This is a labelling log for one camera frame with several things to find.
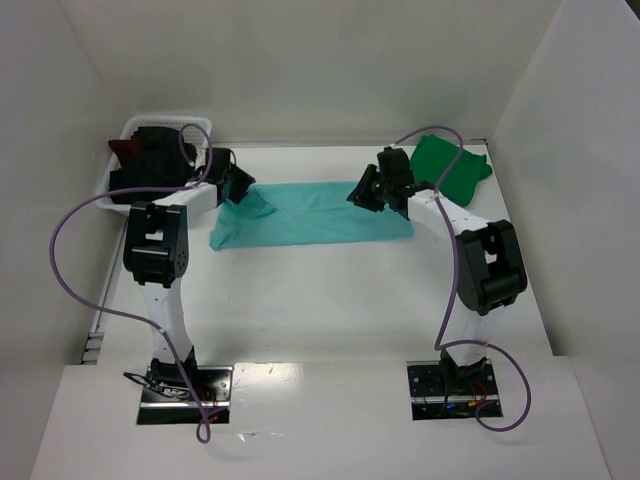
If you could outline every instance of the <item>white basket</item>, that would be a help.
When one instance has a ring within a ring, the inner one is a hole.
[[[126,123],[124,130],[122,130],[122,133],[120,134],[120,140],[128,140],[138,127],[170,127],[180,130],[187,123],[195,123],[202,127],[207,134],[211,135],[211,122],[206,118],[179,117],[176,115],[138,115]],[[195,145],[196,148],[199,146],[197,157],[201,157],[205,154],[207,149],[207,140],[199,130],[196,130],[195,128],[188,128],[184,132],[184,139],[185,142]],[[200,158],[197,158],[196,164],[202,163],[200,160]],[[118,161],[118,157],[113,154],[111,155],[107,169],[98,184],[96,195],[109,190],[109,174],[118,168],[120,168],[120,162]],[[129,216],[129,210],[131,208],[129,205],[118,205],[113,203],[109,197],[97,200],[96,204],[100,208],[105,210],[114,210],[126,216]]]

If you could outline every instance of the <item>green cloth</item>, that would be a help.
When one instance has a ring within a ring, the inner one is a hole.
[[[442,172],[449,166],[458,146],[434,135],[424,136],[411,155],[411,170],[416,181],[436,184]],[[449,200],[461,207],[471,203],[476,185],[491,175],[486,155],[474,155],[466,150],[458,163],[442,182],[441,191]]]
[[[354,243],[407,238],[413,227],[391,210],[347,202],[355,182],[252,185],[239,204],[220,206],[209,245],[225,248]]]

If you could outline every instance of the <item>mounting plate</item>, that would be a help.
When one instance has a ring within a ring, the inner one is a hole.
[[[231,400],[231,381],[233,367],[198,367],[198,384],[203,385],[202,404],[206,409],[223,407],[210,418],[211,423],[229,423]],[[138,410],[138,425],[175,425],[197,424],[200,422],[200,412],[193,401],[180,401],[163,397],[146,388],[142,389],[140,409]]]
[[[473,418],[477,406],[470,406],[469,403],[474,401],[474,389],[477,400],[484,396],[482,387],[487,391],[486,400],[495,400],[496,403],[483,408],[480,416],[502,417],[498,386],[493,366],[488,361],[478,377],[482,387],[476,382],[470,382],[468,386],[450,392],[446,406],[444,406],[444,382],[440,375],[439,362],[407,363],[407,376],[414,420]]]

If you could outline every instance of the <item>white table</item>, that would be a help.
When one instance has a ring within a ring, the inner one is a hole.
[[[484,145],[468,148],[487,153]],[[236,152],[239,165],[259,182],[285,183],[356,181],[380,150]],[[478,186],[471,210],[490,220],[507,217],[495,176]],[[190,227],[191,260],[182,281],[185,323],[200,363],[437,358],[430,346],[451,288],[448,242],[418,225],[406,241],[214,252],[209,234],[216,215],[205,214]],[[146,314],[131,273],[121,261],[116,265],[107,306]],[[99,362],[148,361],[148,327],[105,317]],[[494,340],[521,357],[550,355],[531,288],[509,308]]]
[[[264,183],[357,180],[378,151],[236,149]],[[479,185],[471,210],[507,216],[495,177]],[[493,337],[529,375],[530,418],[508,434],[474,420],[413,422],[406,361],[437,358],[449,245],[417,228],[408,241],[213,252],[215,215],[189,232],[198,261],[183,300],[199,362],[236,363],[231,423],[216,425],[208,446],[194,426],[136,426],[140,391],[121,373],[144,370],[151,335],[107,316],[98,365],[65,370],[34,479],[608,478],[572,367],[551,355],[531,288]],[[120,265],[106,304],[144,314]],[[515,370],[492,357],[506,417],[495,421],[506,423],[524,392]]]

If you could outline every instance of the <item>wire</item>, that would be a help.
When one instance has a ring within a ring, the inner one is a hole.
[[[447,178],[447,175],[449,175],[451,170],[455,167],[456,163],[462,156],[462,152],[464,151],[464,141],[462,140],[462,136],[460,136],[460,134],[451,127],[447,127],[445,125],[429,125],[426,127],[417,128],[412,132],[409,132],[406,135],[403,135],[394,143],[392,143],[391,146],[398,145],[404,142],[405,140],[407,140],[408,138],[412,137],[413,135],[416,135],[421,132],[426,132],[427,130],[445,130],[449,133],[452,133],[458,140],[458,152],[456,153],[455,157],[453,157],[453,160],[451,161],[449,166],[447,166],[447,168],[442,172],[442,174],[440,175],[440,178],[438,178],[438,181],[436,182],[436,185],[433,189],[435,202],[436,202],[436,205],[438,206],[438,210],[440,210],[440,214],[442,215],[442,218],[444,219],[444,223],[447,226],[447,232],[449,234],[449,239],[451,240],[451,249],[453,250],[453,280],[451,282],[451,291],[449,292],[449,300],[447,302],[447,308],[445,309],[444,317],[442,319],[442,324],[440,325],[440,330],[438,331],[438,335],[436,336],[436,341],[433,345],[433,348],[436,351],[440,352],[442,350],[446,350],[447,348],[455,347],[457,345],[480,345],[482,347],[490,348],[492,350],[495,350],[496,352],[501,353],[507,358],[507,360],[511,362],[511,364],[518,371],[520,378],[522,378],[522,383],[524,384],[524,388],[526,391],[527,399],[526,399],[526,404],[522,412],[522,415],[520,415],[520,417],[511,425],[507,425],[506,427],[494,427],[492,425],[488,425],[484,423],[480,419],[480,412],[482,411],[483,408],[487,407],[488,405],[496,403],[496,400],[483,402],[482,405],[480,405],[475,410],[476,420],[484,428],[486,428],[487,430],[491,430],[492,432],[508,432],[509,430],[513,430],[514,428],[517,428],[518,426],[520,426],[522,422],[524,422],[524,420],[527,418],[527,416],[529,415],[529,411],[531,410],[531,386],[529,385],[529,380],[527,379],[527,376],[525,375],[524,371],[522,370],[518,362],[503,348],[497,345],[494,345],[492,343],[481,342],[480,340],[455,340],[455,341],[444,343],[444,344],[442,343],[442,339],[444,338],[444,333],[447,330],[447,326],[449,325],[449,320],[451,320],[451,313],[453,312],[453,305],[456,301],[456,295],[458,293],[458,285],[460,284],[460,254],[458,252],[458,243],[456,242],[456,234],[455,234],[455,231],[453,230],[453,224],[451,223],[451,219],[449,218],[449,215],[447,214],[447,211],[445,210],[444,206],[442,205],[442,201],[440,200],[440,187],[442,186],[442,182],[444,182],[444,180]]]
[[[173,398],[175,400],[188,400],[191,398],[189,390],[186,388],[167,385],[166,383],[158,383],[149,375],[140,375],[138,373],[124,372],[123,377],[132,381],[136,385],[146,388],[165,398]]]
[[[120,190],[113,190],[111,192],[100,193],[98,195],[94,195],[92,197],[89,197],[86,200],[83,200],[82,202],[77,204],[75,207],[71,208],[62,217],[60,222],[58,222],[58,224],[53,229],[53,233],[51,234],[51,239],[49,241],[49,263],[51,264],[51,270],[53,270],[53,275],[56,277],[56,280],[58,281],[58,283],[60,284],[62,289],[69,296],[71,296],[74,300],[76,300],[78,303],[80,303],[80,304],[82,304],[82,305],[84,305],[86,307],[92,308],[94,310],[97,310],[99,312],[108,313],[108,314],[111,314],[111,315],[118,315],[120,317],[130,318],[132,320],[137,320],[139,322],[146,323],[147,325],[150,325],[152,328],[156,329],[158,331],[158,333],[160,333],[162,338],[164,338],[165,342],[167,342],[167,346],[169,347],[169,351],[171,352],[171,355],[173,355],[173,358],[176,361],[176,366],[178,367],[178,372],[180,373],[180,376],[182,377],[182,380],[184,381],[185,385],[187,386],[187,389],[189,390],[189,393],[191,394],[191,397],[193,398],[193,401],[196,403],[196,406],[198,407],[198,411],[200,412],[201,419],[200,419],[200,423],[198,423],[198,427],[196,428],[196,437],[197,437],[197,439],[198,439],[198,441],[200,443],[206,444],[206,443],[209,443],[209,441],[211,441],[211,425],[209,423],[209,416],[207,415],[207,412],[205,411],[204,406],[202,405],[202,402],[198,398],[198,394],[196,393],[195,389],[193,388],[193,384],[189,380],[189,376],[187,375],[187,372],[185,371],[184,366],[182,365],[182,362],[180,361],[180,356],[178,355],[176,347],[174,346],[173,342],[171,341],[171,338],[169,337],[167,332],[164,330],[164,328],[162,328],[162,326],[160,326],[158,323],[154,322],[153,320],[150,320],[150,319],[145,318],[143,316],[136,315],[134,313],[122,312],[120,310],[114,310],[112,308],[103,307],[101,305],[95,304],[95,303],[93,303],[93,302],[91,302],[89,300],[86,300],[85,298],[81,297],[78,293],[76,293],[69,286],[69,284],[62,277],[62,275],[60,273],[60,269],[58,268],[57,260],[56,260],[56,241],[58,240],[58,235],[60,234],[60,231],[62,230],[62,227],[67,223],[67,221],[76,212],[78,212],[78,210],[80,210],[81,208],[83,208],[83,207],[95,202],[96,200],[100,200],[101,198],[113,197],[115,195],[122,195],[122,194],[125,194],[125,193],[148,193],[148,192],[174,193],[174,192],[178,192],[178,191],[182,191],[182,190],[190,190],[190,189],[196,188],[198,185],[200,185],[202,183],[202,181],[205,178],[207,178],[207,175],[209,174],[209,170],[211,170],[211,164],[213,162],[213,153],[212,153],[213,152],[213,143],[211,142],[211,138],[209,138],[209,135],[207,134],[207,132],[202,127],[200,127],[199,125],[196,125],[195,123],[187,123],[187,124],[185,124],[180,129],[180,132],[179,132],[179,135],[178,135],[178,143],[180,145],[180,151],[182,152],[183,155],[185,155],[186,158],[189,158],[189,157],[186,156],[186,151],[185,151],[185,148],[184,148],[184,131],[189,127],[193,127],[195,129],[197,129],[198,131],[200,131],[200,133],[202,133],[202,135],[204,136],[205,140],[207,141],[207,148],[209,149],[209,161],[207,162],[207,165],[206,165],[206,167],[204,169],[204,172],[202,173],[202,175],[200,175],[198,177],[198,179],[196,180],[196,182],[193,185],[186,186],[186,187],[132,187],[132,188],[123,188],[123,189],[120,189]],[[204,436],[201,433],[201,430],[202,430],[203,426],[204,426],[204,430],[205,430]]]
[[[447,411],[447,404],[449,403],[449,383],[444,384],[444,397],[442,399],[442,410],[440,410],[440,418],[444,418],[444,414]]]
[[[184,136],[182,135],[182,133],[178,133],[178,145],[180,145],[180,153],[182,153],[182,158],[184,158],[184,161],[187,162],[187,165],[189,165],[190,167],[193,167],[193,169],[195,170],[196,160],[198,159],[197,158],[198,155],[196,153],[196,156],[195,156],[195,158],[193,160],[191,160],[189,158],[189,154],[187,153],[187,149],[184,146]]]
[[[204,389],[202,388],[202,386],[200,386],[200,393],[202,394],[202,401],[205,401],[205,394],[204,394]],[[211,410],[208,410],[205,407],[205,412],[207,412],[207,418],[209,418],[210,420],[213,419],[214,421],[216,421],[218,419],[218,413],[223,412],[227,409],[227,407],[217,407],[216,406],[216,392],[213,388],[211,388]]]
[[[484,397],[482,397],[482,400],[480,400],[480,401],[484,402],[484,401],[487,400],[487,397],[489,396],[489,392],[487,391],[487,387],[485,387],[484,384],[480,380],[478,380],[477,378],[476,378],[476,383],[482,389],[482,393],[484,394]]]

